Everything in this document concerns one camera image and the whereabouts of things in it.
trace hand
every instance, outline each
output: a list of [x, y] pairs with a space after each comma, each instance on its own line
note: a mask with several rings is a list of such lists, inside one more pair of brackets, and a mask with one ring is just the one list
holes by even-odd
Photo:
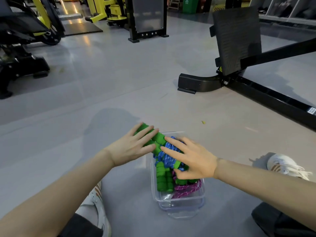
[[174, 169], [178, 179], [200, 179], [214, 176], [218, 158], [203, 146], [186, 137], [180, 138], [185, 144], [169, 137], [166, 137], [165, 140], [179, 148], [183, 154], [166, 147], [161, 147], [161, 150], [189, 166], [188, 171]]
[[145, 147], [143, 146], [159, 132], [159, 129], [155, 129], [152, 132], [148, 133], [154, 128], [154, 126], [151, 125], [134, 135], [141, 125], [142, 123], [135, 125], [121, 139], [113, 142], [111, 145], [104, 148], [105, 151], [109, 152], [114, 167], [135, 160], [145, 154], [148, 154], [149, 152], [152, 152], [155, 149], [155, 144], [151, 144]]

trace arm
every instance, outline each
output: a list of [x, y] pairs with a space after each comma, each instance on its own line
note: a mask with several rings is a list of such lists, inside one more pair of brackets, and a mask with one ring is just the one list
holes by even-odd
[[143, 145], [159, 130], [146, 135], [153, 129], [150, 126], [134, 135], [140, 125], [5, 215], [0, 220], [0, 237], [57, 237], [89, 192], [113, 167], [154, 150], [155, 145]]
[[219, 159], [201, 145], [182, 138], [166, 138], [184, 153], [161, 149], [187, 164], [188, 171], [175, 170], [179, 179], [213, 177], [253, 195], [316, 231], [316, 183], [273, 171]]

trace shoe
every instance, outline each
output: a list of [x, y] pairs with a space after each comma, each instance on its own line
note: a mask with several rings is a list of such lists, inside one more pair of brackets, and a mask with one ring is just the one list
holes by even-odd
[[280, 172], [284, 175], [290, 175], [299, 177], [305, 180], [308, 179], [308, 175], [311, 172], [305, 171], [301, 166], [298, 166], [296, 162], [286, 155], [274, 154], [267, 162], [267, 169], [275, 172]]
[[105, 215], [105, 209], [102, 202], [101, 196], [101, 181], [97, 184], [96, 187], [89, 193], [80, 206], [83, 205], [94, 205], [98, 212], [98, 228], [103, 230], [102, 237], [111, 236], [111, 226]]

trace label sticker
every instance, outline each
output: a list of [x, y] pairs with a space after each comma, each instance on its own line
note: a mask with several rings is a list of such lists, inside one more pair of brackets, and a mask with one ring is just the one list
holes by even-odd
[[307, 112], [310, 113], [310, 114], [312, 114], [312, 115], [314, 115], [315, 112], [316, 112], [316, 108], [311, 107], [311, 108], [309, 108], [309, 109], [307, 110]]

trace right hand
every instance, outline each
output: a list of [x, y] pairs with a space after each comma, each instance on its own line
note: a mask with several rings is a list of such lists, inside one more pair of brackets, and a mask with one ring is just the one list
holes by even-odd
[[188, 171], [174, 169], [178, 179], [201, 179], [214, 176], [219, 159], [203, 146], [186, 137], [180, 138], [185, 144], [169, 137], [165, 137], [165, 140], [179, 148], [183, 154], [163, 146], [161, 150], [189, 166]]

